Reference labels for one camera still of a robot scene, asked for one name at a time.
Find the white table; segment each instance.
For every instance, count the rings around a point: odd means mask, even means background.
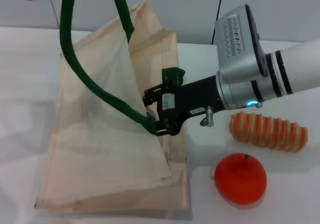
[[[78,41],[88,32],[75,31]],[[293,42],[261,41],[265,52]],[[298,122],[309,130],[309,142],[297,154],[233,141],[230,114],[214,115],[214,128],[200,127],[202,116],[184,125],[193,221],[133,217],[57,217],[33,209],[54,118],[61,52],[57,30],[0,28],[0,224],[314,224],[320,221],[320,89],[264,103],[247,112]],[[185,83],[215,75],[216,47],[179,44]],[[237,208],[225,202],[210,170],[230,153],[256,157],[267,171],[267,190],[259,205]]]

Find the green strap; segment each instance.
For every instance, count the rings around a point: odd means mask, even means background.
[[[134,32],[135,27],[131,21],[129,7],[126,0],[114,0],[116,9],[119,13],[119,17],[122,23],[122,27],[126,34],[126,39],[129,43],[131,34]]]
[[[116,7],[118,8],[121,23],[123,28],[125,28],[127,40],[130,40],[130,36],[133,29],[132,22],[128,24],[128,20],[130,16],[128,6],[126,6],[126,0],[115,0]],[[96,94],[103,101],[108,103],[110,106],[114,107],[118,111],[122,112],[132,120],[137,123],[140,123],[146,130],[148,130],[151,134],[156,135],[156,123],[155,119],[147,113],[147,116],[144,116],[132,109],[127,103],[123,100],[111,95],[110,93],[103,90],[100,86],[98,86],[85,70],[81,67],[77,56],[75,54],[72,40],[71,40],[71,26],[72,26],[72,15],[74,8],[75,0],[62,0],[61,6],[61,16],[60,16],[60,44],[62,48],[63,55],[65,60],[71,67],[71,69],[75,72],[75,74],[79,77],[79,79],[83,82],[86,87]]]

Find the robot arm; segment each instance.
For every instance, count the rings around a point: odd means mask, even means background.
[[[219,71],[180,87],[163,83],[146,90],[146,106],[157,102],[158,136],[177,135],[185,120],[249,106],[320,86],[320,39],[264,54],[251,10],[243,5],[216,24]]]

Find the blue indicator light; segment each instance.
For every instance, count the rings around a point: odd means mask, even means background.
[[[255,106],[256,104],[258,104],[258,102],[256,100],[249,100],[247,103],[246,103],[246,106],[247,107],[251,107],[251,106]]]

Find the white wall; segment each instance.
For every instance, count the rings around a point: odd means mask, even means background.
[[[0,0],[0,26],[57,29],[50,0]]]
[[[61,0],[52,0],[60,14]],[[127,0],[129,6],[141,0]],[[211,42],[219,0],[147,0],[181,43]],[[93,31],[118,15],[113,0],[75,0],[73,28]]]
[[[132,6],[140,0],[127,0]],[[210,44],[219,0],[147,0],[181,43]],[[60,15],[61,0],[52,0]],[[320,37],[320,0],[222,0],[220,16],[249,4],[262,40]],[[93,31],[117,15],[113,0],[76,0],[73,29]],[[0,0],[0,26],[58,28],[50,0]]]

